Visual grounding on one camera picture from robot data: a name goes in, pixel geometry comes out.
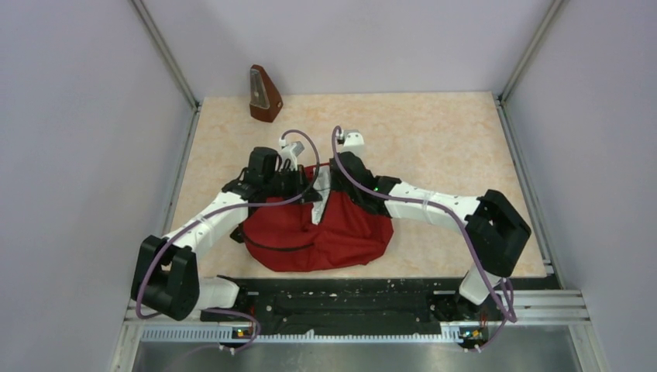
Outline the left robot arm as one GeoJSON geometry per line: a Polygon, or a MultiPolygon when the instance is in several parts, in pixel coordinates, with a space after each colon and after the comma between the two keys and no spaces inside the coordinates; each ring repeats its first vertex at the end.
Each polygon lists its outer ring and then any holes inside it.
{"type": "Polygon", "coordinates": [[[321,200],[315,189],[319,168],[297,165],[293,155],[269,147],[254,148],[247,166],[194,218],[141,242],[131,287],[137,316],[147,319],[142,309],[148,307],[177,321],[187,318],[201,296],[199,259],[259,208],[321,200]]]}

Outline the brown wooden metronome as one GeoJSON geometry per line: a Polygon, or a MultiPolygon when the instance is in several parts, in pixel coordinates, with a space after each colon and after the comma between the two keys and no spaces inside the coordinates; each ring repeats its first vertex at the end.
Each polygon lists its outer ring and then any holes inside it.
{"type": "Polygon", "coordinates": [[[249,69],[249,112],[253,119],[272,123],[284,106],[277,87],[265,69],[254,64],[249,69]]]}

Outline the red backpack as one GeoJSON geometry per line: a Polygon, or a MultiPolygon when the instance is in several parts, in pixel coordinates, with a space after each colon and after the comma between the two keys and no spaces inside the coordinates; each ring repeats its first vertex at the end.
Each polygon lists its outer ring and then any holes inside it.
{"type": "Polygon", "coordinates": [[[312,272],[366,265],[382,257],[394,234],[391,220],[328,188],[329,166],[318,166],[322,200],[260,208],[231,237],[276,272],[312,272]]]}

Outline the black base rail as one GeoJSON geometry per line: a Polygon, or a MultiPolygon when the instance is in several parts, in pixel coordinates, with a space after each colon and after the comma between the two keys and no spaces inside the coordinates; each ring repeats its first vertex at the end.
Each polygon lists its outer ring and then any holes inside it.
{"type": "Polygon", "coordinates": [[[458,280],[238,279],[233,311],[254,317],[263,336],[437,335],[449,322],[500,321],[494,300],[473,305],[456,294],[458,280]]]}

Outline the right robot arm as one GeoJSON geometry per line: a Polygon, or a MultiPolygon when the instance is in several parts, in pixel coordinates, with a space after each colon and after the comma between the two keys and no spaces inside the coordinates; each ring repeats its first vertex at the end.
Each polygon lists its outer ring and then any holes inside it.
{"type": "Polygon", "coordinates": [[[329,161],[332,182],[353,204],[371,215],[408,219],[460,233],[473,259],[454,298],[456,313],[475,319],[504,279],[511,276],[531,236],[531,228],[500,191],[482,196],[446,195],[396,177],[375,176],[351,152],[329,161]]]}

